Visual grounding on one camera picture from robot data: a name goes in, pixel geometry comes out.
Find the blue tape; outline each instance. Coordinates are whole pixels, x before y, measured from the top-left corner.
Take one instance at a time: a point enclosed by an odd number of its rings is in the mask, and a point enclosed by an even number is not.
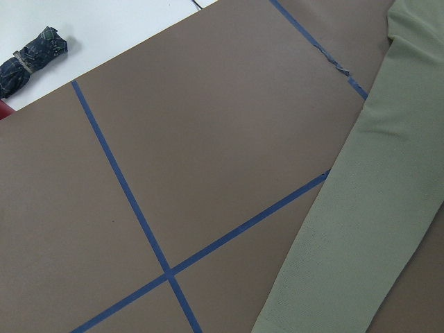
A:
[[[310,33],[305,30],[305,28],[280,4],[278,0],[269,0],[273,6],[291,23],[301,34],[309,41],[311,45],[316,47],[329,62],[331,62],[336,69],[348,77],[348,83],[352,86],[354,90],[365,100],[367,99],[368,93],[358,84],[358,82],[352,77],[352,74],[347,69],[344,69],[339,62],[337,62],[333,56],[327,52],[326,49],[319,44],[317,40],[314,39]]]
[[[173,274],[178,274],[181,271],[185,270],[186,268],[190,267],[192,264],[196,263],[198,260],[201,260],[202,258],[209,255],[211,252],[215,251],[216,249],[220,248],[222,245],[228,243],[235,237],[239,236],[242,232],[247,231],[254,225],[258,224],[260,221],[264,220],[266,217],[272,215],[277,210],[283,208],[284,206],[288,205],[291,201],[294,201],[295,199],[299,198],[304,193],[307,193],[310,189],[318,186],[321,184],[325,179],[328,177],[328,173],[330,170],[326,171],[322,175],[319,175],[318,177],[314,178],[304,186],[300,187],[299,189],[295,190],[293,193],[289,194],[285,198],[279,200],[277,203],[271,205],[270,207],[266,208],[262,212],[260,212],[255,217],[251,218],[250,220],[246,221],[244,224],[241,224],[239,227],[231,230],[229,233],[225,234],[221,238],[217,239],[210,245],[206,246],[202,250],[198,251],[185,261],[181,262],[179,265],[172,268]]]
[[[165,274],[162,274],[160,277],[149,282],[148,284],[145,284],[142,288],[136,290],[134,293],[130,294],[129,296],[126,296],[123,300],[120,300],[119,302],[117,302],[113,306],[108,307],[105,311],[101,312],[97,316],[88,320],[83,325],[77,327],[75,330],[71,331],[71,333],[84,333],[84,332],[88,331],[90,328],[99,324],[101,321],[104,321],[106,318],[115,314],[119,310],[122,310],[124,307],[126,307],[130,303],[134,302],[136,299],[141,298],[143,295],[146,295],[148,292],[153,290],[155,287],[160,286],[165,281],[167,281],[167,277]]]
[[[176,294],[176,297],[180,303],[180,306],[182,307],[182,310],[185,313],[185,316],[187,317],[187,320],[189,321],[189,324],[191,325],[191,328],[193,329],[194,333],[201,333],[202,329],[200,328],[198,321],[196,317],[194,316],[193,311],[191,310],[191,307],[189,306],[188,302],[185,299],[185,295],[182,292],[182,289],[180,288],[178,282],[176,281],[176,278],[174,277],[174,274],[171,272],[171,268],[168,264],[168,261],[162,252],[162,249],[160,248],[159,243],[157,242],[157,239],[155,238],[153,231],[151,230],[150,226],[148,225],[148,222],[145,219],[144,214],[142,213],[142,210],[140,209],[139,204],[137,203],[133,192],[131,191],[131,188],[129,187],[128,183],[126,182],[125,177],[122,174],[122,171],[117,164],[117,161],[108,146],[108,143],[106,142],[105,137],[103,136],[103,133],[97,124],[97,121],[92,114],[92,111],[83,96],[83,93],[80,89],[80,86],[78,85],[77,81],[71,82],[74,91],[76,92],[76,95],[78,97],[78,100],[80,101],[80,104],[83,107],[83,110],[85,111],[85,114],[91,123],[91,127],[94,131],[94,133],[97,136],[97,139],[100,142],[100,145],[102,146],[102,149],[112,167],[112,170],[114,171],[114,174],[117,177],[117,180],[119,181],[119,184],[121,188],[123,189],[123,192],[126,195],[126,198],[128,199],[128,202],[130,203],[131,208],[133,209],[134,214],[137,217],[137,220],[139,221],[140,226],[142,227],[142,230],[145,233],[146,238],[148,239],[149,244],[153,248],[153,251],[155,253],[155,256],[157,257],[157,260],[160,263],[160,266],[162,267],[162,270],[165,272],[165,276],[170,282],[171,287],[173,288],[174,293]]]

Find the peeling blue tape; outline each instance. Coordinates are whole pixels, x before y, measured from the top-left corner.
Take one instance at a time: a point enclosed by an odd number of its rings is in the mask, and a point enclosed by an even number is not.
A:
[[[160,248],[159,243],[157,242],[157,239],[155,238],[153,231],[151,230],[150,226],[148,225],[148,222],[145,219],[144,214],[142,213],[142,210],[140,209],[139,204],[137,203],[133,192],[131,191],[131,188],[129,187],[128,183],[126,182],[125,177],[122,174],[122,171],[117,164],[117,161],[108,146],[108,143],[106,142],[105,137],[103,136],[103,133],[97,124],[97,121],[85,99],[85,96],[83,96],[82,90],[80,89],[80,86],[78,85],[77,81],[71,82],[74,91],[76,92],[76,95],[78,97],[78,100],[80,101],[80,104],[83,107],[83,110],[85,111],[85,114],[89,120],[89,123],[91,124],[91,127],[94,131],[94,133],[97,136],[97,139],[100,142],[100,145],[102,146],[103,152],[105,153],[108,162],[110,163],[112,170],[114,171],[114,174],[117,177],[117,180],[119,181],[119,184],[121,188],[123,189],[123,192],[126,195],[126,198],[128,199],[128,202],[130,203],[131,208],[133,209],[134,214],[137,217],[137,220],[139,221],[140,226],[142,227],[142,230],[145,233],[146,238],[148,239],[149,244],[151,245],[151,248],[153,248],[153,251],[155,253],[155,256],[157,257],[157,260],[160,263],[160,266],[162,267],[163,271],[165,272],[165,276],[170,282],[171,288],[173,288],[173,291],[182,307],[182,310],[185,313],[185,316],[187,317],[187,320],[189,321],[189,324],[191,325],[191,328],[193,329],[194,333],[201,333],[202,329],[200,328],[200,325],[198,324],[198,321],[196,317],[194,316],[193,311],[191,310],[191,307],[189,306],[187,300],[185,299],[185,295],[182,292],[182,289],[180,288],[178,282],[176,281],[176,278],[174,277],[174,274],[171,272],[171,268],[168,264],[168,261],[162,252],[162,249]]]
[[[337,62],[333,56],[328,53],[326,49],[323,48],[319,42],[314,39],[312,35],[280,4],[278,0],[269,0],[273,6],[291,23],[292,26],[298,30],[306,40],[309,41],[311,45],[316,47],[329,62],[331,62],[336,69],[348,77],[348,83],[352,86],[354,90],[365,100],[367,99],[368,93],[358,84],[358,82],[352,77],[352,74],[347,69],[344,69],[339,62]]]
[[[153,290],[155,287],[160,286],[165,281],[167,281],[167,277],[165,276],[165,274],[162,274],[160,277],[154,279],[153,281],[149,282],[148,284],[145,284],[142,288],[136,290],[134,293],[130,294],[129,296],[126,296],[123,300],[120,300],[119,302],[117,302],[113,306],[107,308],[105,311],[101,312],[97,316],[88,320],[83,325],[77,327],[75,330],[71,331],[71,333],[84,333],[84,332],[88,331],[90,328],[99,324],[101,321],[104,321],[109,316],[115,314],[119,310],[122,310],[124,307],[126,307],[130,303],[134,302],[138,298],[141,298],[143,295],[146,295],[148,292]]]
[[[214,252],[218,248],[220,248],[222,245],[228,243],[235,237],[239,236],[242,232],[247,231],[254,225],[258,224],[260,221],[264,220],[266,217],[272,215],[276,211],[280,210],[284,206],[288,205],[290,202],[294,201],[295,199],[299,198],[304,193],[307,193],[310,189],[318,186],[321,184],[325,179],[327,179],[328,174],[330,170],[326,171],[322,175],[319,175],[318,177],[314,178],[304,186],[300,187],[299,189],[295,190],[293,193],[289,194],[285,198],[279,200],[275,204],[271,205],[270,207],[266,208],[262,212],[260,212],[258,215],[254,216],[253,218],[246,221],[244,224],[241,224],[239,227],[231,230],[229,233],[225,234],[221,238],[217,239],[210,245],[206,246],[202,250],[198,251],[185,261],[181,262],[179,265],[172,268],[173,274],[176,275],[180,273],[181,271],[185,270],[186,268],[190,267],[192,264],[196,263],[198,260],[201,260],[202,258],[209,255],[211,252]]]

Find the black cable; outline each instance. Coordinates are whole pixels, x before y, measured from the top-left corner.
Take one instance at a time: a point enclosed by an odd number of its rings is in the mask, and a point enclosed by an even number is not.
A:
[[[196,6],[198,6],[199,7],[199,10],[201,10],[201,9],[203,9],[197,2],[196,2],[196,0],[191,0]]]

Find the green fabric strip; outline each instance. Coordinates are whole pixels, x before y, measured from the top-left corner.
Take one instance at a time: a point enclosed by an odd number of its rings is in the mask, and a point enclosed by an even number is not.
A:
[[[444,200],[444,1],[397,0],[388,36],[254,333],[365,332]]]

